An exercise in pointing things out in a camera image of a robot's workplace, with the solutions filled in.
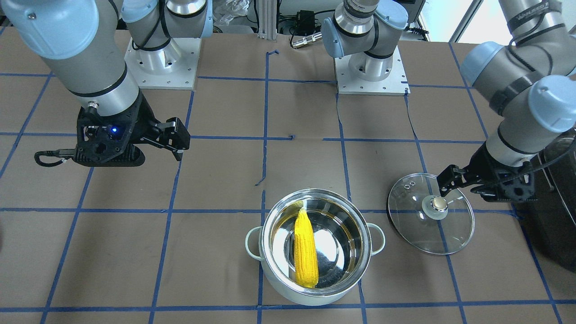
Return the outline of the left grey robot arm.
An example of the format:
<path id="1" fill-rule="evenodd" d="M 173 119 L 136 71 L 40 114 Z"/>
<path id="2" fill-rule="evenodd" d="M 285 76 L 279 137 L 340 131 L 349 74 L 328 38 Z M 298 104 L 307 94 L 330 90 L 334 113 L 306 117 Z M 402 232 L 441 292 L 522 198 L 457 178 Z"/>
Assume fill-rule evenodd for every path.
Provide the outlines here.
<path id="1" fill-rule="evenodd" d="M 450 165 L 438 175 L 443 197 L 470 186 L 488 202 L 532 199 L 531 160 L 575 124 L 575 37 L 564 24 L 562 2 L 499 4 L 510 44 L 476 46 L 459 70 L 503 120 L 467 166 Z M 360 79 L 379 81 L 407 20 L 405 8 L 393 0 L 344 0 L 322 22 L 322 39 L 331 57 L 351 57 Z"/>

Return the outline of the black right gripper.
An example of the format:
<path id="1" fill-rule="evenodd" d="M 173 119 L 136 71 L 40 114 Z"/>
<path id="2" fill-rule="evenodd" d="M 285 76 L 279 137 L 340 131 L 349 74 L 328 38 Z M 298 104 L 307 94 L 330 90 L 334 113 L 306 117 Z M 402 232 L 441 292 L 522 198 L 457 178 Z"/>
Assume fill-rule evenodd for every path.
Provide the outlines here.
<path id="1" fill-rule="evenodd" d="M 181 161 L 190 135 L 181 119 L 161 123 L 140 91 L 125 111 L 101 116 L 94 107 L 81 107 L 77 118 L 75 162 L 87 167 L 138 167 L 145 161 L 136 144 L 169 150 Z"/>

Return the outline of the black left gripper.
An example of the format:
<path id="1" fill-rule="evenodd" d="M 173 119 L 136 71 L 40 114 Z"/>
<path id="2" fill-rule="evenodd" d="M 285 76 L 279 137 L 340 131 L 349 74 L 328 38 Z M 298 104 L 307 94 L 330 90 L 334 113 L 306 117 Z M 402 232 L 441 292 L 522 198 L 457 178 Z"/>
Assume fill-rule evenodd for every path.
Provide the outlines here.
<path id="1" fill-rule="evenodd" d="M 437 183 L 442 197 L 454 189 L 474 186 L 470 191 L 486 202 L 522 203 L 536 199 L 535 175 L 530 161 L 507 166 L 495 160 L 483 144 L 463 168 L 451 164 L 441 172 Z"/>

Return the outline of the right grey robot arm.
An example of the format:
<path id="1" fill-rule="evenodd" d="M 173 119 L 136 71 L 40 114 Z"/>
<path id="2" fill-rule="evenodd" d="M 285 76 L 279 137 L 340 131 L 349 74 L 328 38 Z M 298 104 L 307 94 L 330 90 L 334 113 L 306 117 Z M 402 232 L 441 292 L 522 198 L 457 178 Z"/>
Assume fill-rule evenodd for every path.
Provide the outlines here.
<path id="1" fill-rule="evenodd" d="M 39 166 L 73 160 L 86 167 L 138 167 L 145 161 L 139 144 L 182 160 L 190 144 L 185 124 L 178 117 L 161 122 L 154 116 L 114 34 L 123 20 L 141 71 L 187 71 L 176 39 L 212 34 L 211 0 L 3 0 L 1 8 L 81 104 L 76 146 L 35 153 Z"/>

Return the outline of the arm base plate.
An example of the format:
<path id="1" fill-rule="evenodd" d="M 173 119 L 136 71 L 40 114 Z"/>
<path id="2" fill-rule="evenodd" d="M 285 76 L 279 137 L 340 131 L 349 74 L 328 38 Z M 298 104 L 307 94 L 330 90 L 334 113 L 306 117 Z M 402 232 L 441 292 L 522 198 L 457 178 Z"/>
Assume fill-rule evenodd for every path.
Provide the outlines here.
<path id="1" fill-rule="evenodd" d="M 411 94 L 399 47 L 385 59 L 357 53 L 335 58 L 338 93 L 341 95 L 387 95 Z"/>
<path id="2" fill-rule="evenodd" d="M 175 38 L 157 51 L 128 45 L 124 61 L 143 90 L 194 90 L 202 39 Z"/>

